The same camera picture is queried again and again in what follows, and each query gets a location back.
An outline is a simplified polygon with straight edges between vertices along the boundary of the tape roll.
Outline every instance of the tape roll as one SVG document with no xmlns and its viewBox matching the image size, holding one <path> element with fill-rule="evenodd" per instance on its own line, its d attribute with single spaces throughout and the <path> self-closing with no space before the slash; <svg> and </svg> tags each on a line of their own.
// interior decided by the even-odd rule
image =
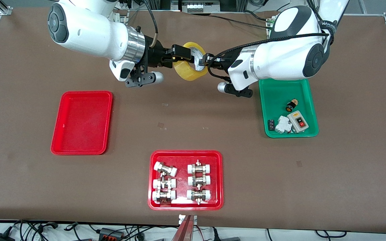
<svg viewBox="0 0 386 241">
<path fill-rule="evenodd" d="M 173 66 L 178 75 L 187 81 L 193 81 L 206 75 L 206 73 L 208 73 L 208 69 L 205 66 L 199 66 L 199 59 L 202 59 L 202 56 L 205 54 L 205 50 L 203 50 L 200 45 L 193 42 L 188 42 L 183 46 L 191 49 L 192 55 L 194 56 L 195 67 L 191 67 L 186 61 L 176 62 Z"/>
</svg>

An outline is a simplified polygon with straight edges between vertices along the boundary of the empty red tray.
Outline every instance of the empty red tray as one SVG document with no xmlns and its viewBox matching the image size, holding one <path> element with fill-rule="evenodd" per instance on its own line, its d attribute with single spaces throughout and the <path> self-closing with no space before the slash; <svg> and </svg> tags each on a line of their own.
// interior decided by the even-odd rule
<svg viewBox="0 0 386 241">
<path fill-rule="evenodd" d="M 107 147 L 112 93 L 68 91 L 60 99 L 51 151 L 55 155 L 99 155 Z"/>
<path fill-rule="evenodd" d="M 193 187 L 188 186 L 187 177 L 192 174 L 187 173 L 187 165 L 196 163 L 198 160 L 204 165 L 210 165 L 211 184 L 203 189 L 210 190 L 211 198 L 200 205 L 197 202 L 187 199 L 187 190 Z M 177 198 L 170 204 L 161 205 L 152 200 L 153 180 L 160 177 L 160 173 L 155 171 L 156 162 L 164 163 L 166 166 L 178 168 L 175 175 L 177 180 L 176 191 Z M 222 185 L 222 156 L 218 151 L 155 151 L 150 158 L 150 175 L 148 180 L 148 206 L 153 210 L 218 210 L 224 203 L 223 185 Z"/>
</svg>

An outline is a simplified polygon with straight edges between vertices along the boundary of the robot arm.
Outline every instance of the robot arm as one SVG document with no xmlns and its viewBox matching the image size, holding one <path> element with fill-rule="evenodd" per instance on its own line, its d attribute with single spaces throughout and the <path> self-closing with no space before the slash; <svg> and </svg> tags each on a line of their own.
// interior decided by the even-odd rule
<svg viewBox="0 0 386 241">
<path fill-rule="evenodd" d="M 48 15 L 49 33 L 55 43 L 77 52 L 109 59 L 109 67 L 127 87 L 163 81 L 148 67 L 173 67 L 173 62 L 194 62 L 190 49 L 173 45 L 166 49 L 157 41 L 123 23 L 109 19 L 118 0 L 60 0 Z"/>
<path fill-rule="evenodd" d="M 230 77 L 226 79 L 228 83 L 219 84 L 218 90 L 251 97 L 252 91 L 248 86 L 260 79 L 298 80 L 314 76 L 328 59 L 333 35 L 348 2 L 322 0 L 317 15 L 308 6 L 295 6 L 281 12 L 275 20 L 270 39 L 323 32 L 328 36 L 292 38 L 229 52 L 211 63 L 212 68 L 225 70 Z M 209 56 L 205 56 L 202 63 L 206 64 L 206 58 L 209 60 Z"/>
<path fill-rule="evenodd" d="M 286 9 L 277 16 L 270 41 L 296 35 L 312 36 L 238 48 L 218 58 L 206 54 L 200 64 L 225 70 L 229 77 L 224 77 L 227 82 L 220 83 L 218 90 L 243 97 L 252 96 L 248 86 L 259 79 L 312 77 L 328 58 L 333 35 L 348 2 L 321 0 L 318 11 L 311 4 Z M 144 35 L 141 27 L 110 20 L 116 3 L 117 0 L 60 0 L 49 12 L 50 36 L 68 49 L 109 59 L 112 73 L 127 87 L 163 81 L 161 73 L 149 73 L 148 67 L 172 68 L 177 61 L 194 64 L 190 49 L 178 45 L 166 49 L 159 41 L 150 47 L 153 39 Z"/>
</svg>

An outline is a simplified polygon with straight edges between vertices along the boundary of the brown table surface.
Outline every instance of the brown table surface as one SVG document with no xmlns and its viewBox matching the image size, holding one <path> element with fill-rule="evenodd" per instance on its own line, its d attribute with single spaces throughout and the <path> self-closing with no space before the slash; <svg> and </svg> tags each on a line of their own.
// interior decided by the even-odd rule
<svg viewBox="0 0 386 241">
<path fill-rule="evenodd" d="M 201 226 L 386 232 L 382 17 L 345 16 L 329 60 L 310 79 L 318 136 L 270 139 L 257 84 L 253 98 L 236 98 L 219 93 L 219 80 L 210 75 L 188 82 L 160 68 L 162 84 L 128 89 L 115 80 L 108 60 L 53 43 L 47 12 L 17 8 L 0 22 L 0 219 L 175 225 L 183 213 L 199 215 Z M 225 16 L 264 24 L 245 14 Z M 167 47 L 193 41 L 216 54 L 265 35 L 206 16 L 155 17 Z M 132 26 L 153 34 L 147 12 L 134 20 Z M 69 90 L 114 94 L 105 154 L 50 152 L 60 97 Z M 161 149 L 220 151 L 223 208 L 149 209 L 150 155 Z"/>
</svg>

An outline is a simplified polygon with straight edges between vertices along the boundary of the black cable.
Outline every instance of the black cable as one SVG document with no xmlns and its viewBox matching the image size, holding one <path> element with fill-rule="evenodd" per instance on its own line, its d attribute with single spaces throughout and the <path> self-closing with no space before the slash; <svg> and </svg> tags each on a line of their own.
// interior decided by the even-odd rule
<svg viewBox="0 0 386 241">
<path fill-rule="evenodd" d="M 93 230 L 93 231 L 95 231 L 96 233 L 98 233 L 98 229 L 94 229 L 90 224 L 88 224 L 89 225 L 89 227 Z"/>
<path fill-rule="evenodd" d="M 212 227 L 212 229 L 214 230 L 214 241 L 221 241 L 221 239 L 218 236 L 217 229 L 215 227 Z"/>
<path fill-rule="evenodd" d="M 318 11 L 317 11 L 317 8 L 315 7 L 315 4 L 313 2 L 311 2 L 311 0 L 306 0 L 306 2 L 308 2 L 308 5 L 309 7 L 312 9 L 312 12 L 314 12 L 315 16 L 320 20 L 322 21 L 323 19 L 321 18 L 321 16 L 318 14 Z"/>
<path fill-rule="evenodd" d="M 221 18 L 221 19 L 224 19 L 224 20 L 229 20 L 229 21 L 232 21 L 232 22 L 235 22 L 235 23 L 242 23 L 242 24 L 249 25 L 249 26 L 257 26 L 257 27 L 262 27 L 262 28 L 266 28 L 266 29 L 272 29 L 269 26 L 262 26 L 262 25 L 252 24 L 252 23 L 245 23 L 245 22 L 242 22 L 242 21 L 238 21 L 238 20 L 234 20 L 234 19 L 230 19 L 230 18 L 224 18 L 224 17 L 216 16 L 216 15 L 209 15 L 209 17 Z"/>
<path fill-rule="evenodd" d="M 75 236 L 77 237 L 78 241 L 81 241 L 80 237 L 78 236 L 77 230 L 75 230 L 75 226 L 72 229 L 74 229 L 74 233 L 75 233 Z"/>
<path fill-rule="evenodd" d="M 270 241 L 273 241 L 273 240 L 272 240 L 272 237 L 271 237 L 271 233 L 269 232 L 269 229 L 266 229 L 266 231 L 268 232 L 269 240 L 270 240 Z"/>
<path fill-rule="evenodd" d="M 331 236 L 331 235 L 328 235 L 328 232 L 327 232 L 326 230 L 322 230 L 322 231 L 326 234 L 326 236 L 323 236 L 323 235 L 320 235 L 318 231 L 319 231 L 319 230 L 315 230 L 315 234 L 316 234 L 316 235 L 320 236 L 321 238 L 326 238 L 326 239 L 328 239 L 329 241 L 331 241 L 330 238 L 343 238 L 343 237 L 345 237 L 345 236 L 347 235 L 347 233 L 348 233 L 347 231 L 342 231 L 342 232 L 343 232 L 342 235 L 339 235 L 339 236 Z"/>
<path fill-rule="evenodd" d="M 260 41 L 256 41 L 256 42 L 252 42 L 252 43 L 248 43 L 248 44 L 242 44 L 242 45 L 239 45 L 239 46 L 236 46 L 236 47 L 233 47 L 233 48 L 230 48 L 230 49 L 227 49 L 227 50 L 224 50 L 223 52 L 220 52 L 219 54 L 217 54 L 216 56 L 214 56 L 210 62 L 208 63 L 208 72 L 210 73 L 210 75 L 212 75 L 213 77 L 216 77 L 216 78 L 221 78 L 221 79 L 224 79 L 224 80 L 229 80 L 229 77 L 228 76 L 221 76 L 221 75 L 216 75 L 215 73 L 213 73 L 211 71 L 211 65 L 212 63 L 218 58 L 218 57 L 221 57 L 222 55 L 228 53 L 228 52 L 231 52 L 231 51 L 234 51 L 234 50 L 237 50 L 237 49 L 242 49 L 242 48 L 245 48 L 245 47 L 249 47 L 249 46 L 254 46 L 254 45 L 259 45 L 259 44 L 262 44 L 262 43 L 270 43 L 270 42 L 277 42 L 277 41 L 283 41 L 283 40 L 289 40 L 289 39 L 292 39 L 292 38 L 304 38 L 304 37 L 312 37 L 312 36 L 328 36 L 327 33 L 307 33 L 307 34 L 299 34 L 299 35 L 290 35 L 290 36 L 285 36 L 285 37 L 279 37 L 279 38 L 271 38 L 271 39 L 266 39 L 266 40 L 260 40 Z"/>
<path fill-rule="evenodd" d="M 20 235 L 20 240 L 24 241 L 23 235 L 25 235 L 25 234 L 22 233 L 22 226 L 23 226 L 23 220 L 20 220 L 19 235 Z"/>
<path fill-rule="evenodd" d="M 29 231 L 28 231 L 28 233 L 27 233 L 26 236 L 25 236 L 25 240 L 26 240 L 26 241 L 28 240 L 29 234 L 30 234 L 31 231 L 32 231 L 31 226 L 29 226 L 28 228 L 29 228 Z"/>
<path fill-rule="evenodd" d="M 290 4 L 290 3 L 287 3 L 286 5 L 280 7 L 279 9 L 282 9 L 283 7 L 287 6 L 288 4 Z"/>
<path fill-rule="evenodd" d="M 24 222 L 27 223 L 27 224 L 31 227 L 31 229 L 33 229 L 33 230 L 35 231 L 35 233 L 34 233 L 33 236 L 32 236 L 32 240 L 34 240 L 35 235 L 38 233 L 38 235 L 41 237 L 41 239 L 44 239 L 44 240 L 46 240 L 46 241 L 49 241 L 42 233 L 40 233 L 40 232 L 38 231 L 38 229 L 36 229 L 36 227 L 35 227 L 34 225 L 31 225 L 31 223 L 29 223 L 29 222 L 27 222 L 27 221 L 24 221 Z"/>
<path fill-rule="evenodd" d="M 150 8 L 149 4 L 147 3 L 146 0 L 143 0 L 143 1 L 144 1 L 145 6 L 148 9 L 148 12 L 150 13 L 151 19 L 153 20 L 153 24 L 154 24 L 155 34 L 154 34 L 154 37 L 153 37 L 153 42 L 150 45 L 150 48 L 154 48 L 154 46 L 156 45 L 156 42 L 157 42 L 157 37 L 159 35 L 159 31 L 157 30 L 156 19 L 154 18 L 153 12 L 151 11 L 151 8 Z"/>
<path fill-rule="evenodd" d="M 128 241 L 128 240 L 130 240 L 131 238 L 137 236 L 138 234 L 141 234 L 141 233 L 143 233 L 143 232 L 145 232 L 145 231 L 147 231 L 147 230 L 150 230 L 150 229 L 152 229 L 152 228 L 154 228 L 154 227 L 148 227 L 148 228 L 146 228 L 145 230 L 142 230 L 142 231 L 138 232 L 137 234 L 134 234 L 133 236 L 130 236 L 131 234 L 129 234 L 127 237 L 125 237 L 125 239 Z"/>
<path fill-rule="evenodd" d="M 258 20 L 267 21 L 266 18 L 260 18 L 260 17 L 257 16 L 254 12 L 251 12 L 251 11 L 249 11 L 249 10 L 245 10 L 244 12 L 250 13 L 254 18 L 257 18 Z"/>
</svg>

